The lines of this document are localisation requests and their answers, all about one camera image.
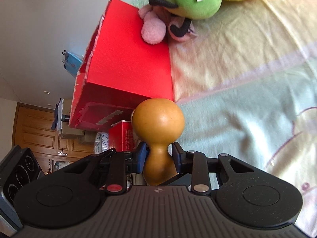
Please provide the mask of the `small red gift box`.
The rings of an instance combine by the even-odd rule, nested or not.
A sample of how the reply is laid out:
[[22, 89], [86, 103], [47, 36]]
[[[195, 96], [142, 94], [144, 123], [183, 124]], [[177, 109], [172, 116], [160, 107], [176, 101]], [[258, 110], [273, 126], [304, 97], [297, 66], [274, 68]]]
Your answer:
[[126, 160], [134, 150], [133, 129], [130, 121], [120, 121], [109, 132], [110, 145], [116, 150], [110, 161], [106, 190], [123, 193], [127, 190]]

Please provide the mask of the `orange wooden gourd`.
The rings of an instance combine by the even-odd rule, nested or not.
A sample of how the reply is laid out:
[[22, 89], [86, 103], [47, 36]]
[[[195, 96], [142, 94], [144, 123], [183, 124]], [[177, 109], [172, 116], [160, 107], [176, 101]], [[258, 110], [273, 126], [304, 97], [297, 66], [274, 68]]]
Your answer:
[[149, 146], [142, 171], [147, 184], [157, 186], [176, 176], [168, 147], [181, 136], [185, 127], [178, 105], [164, 98], [147, 99], [134, 110], [132, 126], [137, 137]]

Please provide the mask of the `large red cardboard box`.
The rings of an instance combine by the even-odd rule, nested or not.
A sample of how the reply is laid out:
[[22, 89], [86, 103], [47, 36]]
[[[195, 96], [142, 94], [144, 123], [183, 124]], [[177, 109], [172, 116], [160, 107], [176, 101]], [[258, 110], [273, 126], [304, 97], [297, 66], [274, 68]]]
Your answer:
[[146, 99], [174, 98], [168, 44], [144, 42], [142, 26], [136, 7], [109, 1], [76, 76], [70, 127], [106, 132]]

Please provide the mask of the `wooden cabinet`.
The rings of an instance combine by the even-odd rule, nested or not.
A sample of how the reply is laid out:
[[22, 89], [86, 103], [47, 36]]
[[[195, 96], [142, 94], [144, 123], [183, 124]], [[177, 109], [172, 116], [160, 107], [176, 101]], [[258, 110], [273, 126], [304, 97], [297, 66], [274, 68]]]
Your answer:
[[51, 130], [53, 110], [18, 103], [14, 118], [12, 144], [30, 148], [44, 173], [53, 171], [57, 161], [73, 163], [94, 152], [93, 145], [78, 139], [62, 139]]

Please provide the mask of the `blue plastic bag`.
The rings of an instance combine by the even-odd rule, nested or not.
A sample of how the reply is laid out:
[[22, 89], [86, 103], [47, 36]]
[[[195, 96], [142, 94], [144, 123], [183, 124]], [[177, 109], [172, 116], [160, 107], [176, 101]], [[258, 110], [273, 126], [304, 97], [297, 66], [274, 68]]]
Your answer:
[[70, 53], [66, 50], [62, 52], [62, 55], [63, 55], [62, 63], [63, 63], [64, 69], [68, 71], [70, 75], [72, 75], [73, 77], [76, 77], [77, 72], [80, 66], [82, 65], [83, 58], [76, 54]]

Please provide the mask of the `pink plush toy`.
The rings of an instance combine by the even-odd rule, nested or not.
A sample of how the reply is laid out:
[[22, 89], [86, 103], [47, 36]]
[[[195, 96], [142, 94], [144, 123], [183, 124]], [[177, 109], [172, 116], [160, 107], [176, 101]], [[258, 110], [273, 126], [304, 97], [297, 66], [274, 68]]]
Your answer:
[[177, 36], [172, 30], [180, 28], [185, 18], [173, 15], [162, 7], [147, 4], [139, 9], [138, 14], [143, 20], [141, 36], [147, 44], [159, 44], [166, 35], [179, 42], [185, 42], [197, 36], [193, 23], [190, 23], [185, 35]]

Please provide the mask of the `green caterpillar plush toy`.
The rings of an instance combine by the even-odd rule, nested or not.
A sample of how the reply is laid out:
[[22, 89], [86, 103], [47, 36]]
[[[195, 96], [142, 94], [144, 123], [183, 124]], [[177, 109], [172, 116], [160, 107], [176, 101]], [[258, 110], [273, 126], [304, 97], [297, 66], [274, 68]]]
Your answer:
[[222, 0], [149, 0], [149, 4], [168, 11], [171, 20], [170, 35], [179, 41], [195, 35], [193, 20], [211, 18], [221, 6]]

